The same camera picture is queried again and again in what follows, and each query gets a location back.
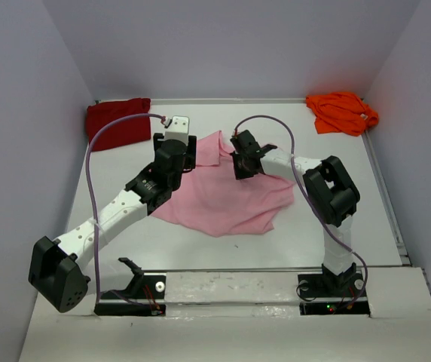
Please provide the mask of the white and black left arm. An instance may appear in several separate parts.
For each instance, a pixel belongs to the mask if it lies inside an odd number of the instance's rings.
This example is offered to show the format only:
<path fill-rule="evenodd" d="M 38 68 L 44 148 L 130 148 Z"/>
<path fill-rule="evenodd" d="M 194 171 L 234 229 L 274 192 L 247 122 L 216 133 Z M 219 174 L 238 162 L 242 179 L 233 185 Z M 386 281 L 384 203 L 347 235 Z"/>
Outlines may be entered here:
<path fill-rule="evenodd" d="M 97 290 L 100 276 L 84 269 L 123 230 L 165 204 L 196 166 L 197 138 L 185 142 L 154 135 L 154 160 L 101 211 L 55 240 L 40 238 L 32 249 L 29 283 L 59 312 L 71 311 Z"/>

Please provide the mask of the dark red t shirt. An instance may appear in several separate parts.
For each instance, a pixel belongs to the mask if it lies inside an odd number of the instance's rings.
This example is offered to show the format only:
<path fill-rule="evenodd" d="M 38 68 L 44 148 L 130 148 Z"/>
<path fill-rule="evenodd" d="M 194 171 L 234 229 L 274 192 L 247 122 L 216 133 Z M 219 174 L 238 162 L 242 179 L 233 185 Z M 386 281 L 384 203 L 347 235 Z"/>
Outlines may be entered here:
<path fill-rule="evenodd" d="M 133 98 L 125 101 L 98 103 L 87 107 L 85 130 L 92 143 L 97 132 L 107 124 L 128 115 L 149 113 L 150 98 Z M 105 151 L 151 139 L 149 117 L 120 122 L 106 130 L 96 141 L 92 152 Z"/>

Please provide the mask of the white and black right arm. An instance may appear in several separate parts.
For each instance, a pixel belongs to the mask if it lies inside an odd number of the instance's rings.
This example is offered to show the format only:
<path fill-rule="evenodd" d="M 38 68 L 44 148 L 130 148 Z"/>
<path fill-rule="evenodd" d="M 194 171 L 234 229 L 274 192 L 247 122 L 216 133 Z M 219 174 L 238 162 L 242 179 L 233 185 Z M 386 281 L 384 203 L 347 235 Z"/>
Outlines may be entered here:
<path fill-rule="evenodd" d="M 260 146 L 247 130 L 231 137 L 237 179 L 259 174 L 295 181 L 316 218 L 322 223 L 324 258 L 319 274 L 301 277 L 305 301 L 356 296 L 354 282 L 362 280 L 351 251 L 351 226 L 360 193 L 342 161 L 295 157 L 275 145 Z"/>

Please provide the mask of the pink t shirt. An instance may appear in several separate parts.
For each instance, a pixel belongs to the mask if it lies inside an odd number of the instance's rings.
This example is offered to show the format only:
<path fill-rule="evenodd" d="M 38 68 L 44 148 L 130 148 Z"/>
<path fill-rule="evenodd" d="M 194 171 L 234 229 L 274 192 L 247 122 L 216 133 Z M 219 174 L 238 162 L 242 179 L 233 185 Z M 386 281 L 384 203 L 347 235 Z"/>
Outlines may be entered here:
<path fill-rule="evenodd" d="M 294 202 L 294 181 L 256 175 L 237 180 L 234 148 L 216 131 L 197 141 L 196 167 L 152 216 L 212 237 L 263 235 L 273 218 Z"/>

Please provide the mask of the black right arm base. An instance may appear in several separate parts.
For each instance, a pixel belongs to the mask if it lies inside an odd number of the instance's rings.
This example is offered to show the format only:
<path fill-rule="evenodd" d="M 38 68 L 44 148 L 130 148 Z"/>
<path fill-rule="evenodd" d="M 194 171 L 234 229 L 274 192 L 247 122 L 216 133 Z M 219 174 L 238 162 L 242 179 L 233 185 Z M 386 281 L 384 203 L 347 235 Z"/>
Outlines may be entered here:
<path fill-rule="evenodd" d="M 295 288 L 300 300 L 299 310 L 302 316 L 329 315 L 367 315 L 371 314 L 367 293 L 354 302 L 363 284 L 363 276 L 356 273 L 349 283 L 341 289 L 330 289 L 323 281 L 322 274 L 298 275 Z"/>

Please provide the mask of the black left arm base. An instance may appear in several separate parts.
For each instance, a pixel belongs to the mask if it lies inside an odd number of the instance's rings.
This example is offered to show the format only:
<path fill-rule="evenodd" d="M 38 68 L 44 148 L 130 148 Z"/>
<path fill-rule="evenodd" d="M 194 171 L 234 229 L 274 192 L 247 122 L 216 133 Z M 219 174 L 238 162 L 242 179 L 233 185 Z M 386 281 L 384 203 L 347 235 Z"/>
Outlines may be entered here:
<path fill-rule="evenodd" d="M 146 273 L 134 276 L 124 290 L 102 294 L 94 313 L 112 317 L 162 317 L 166 314 L 167 275 Z"/>

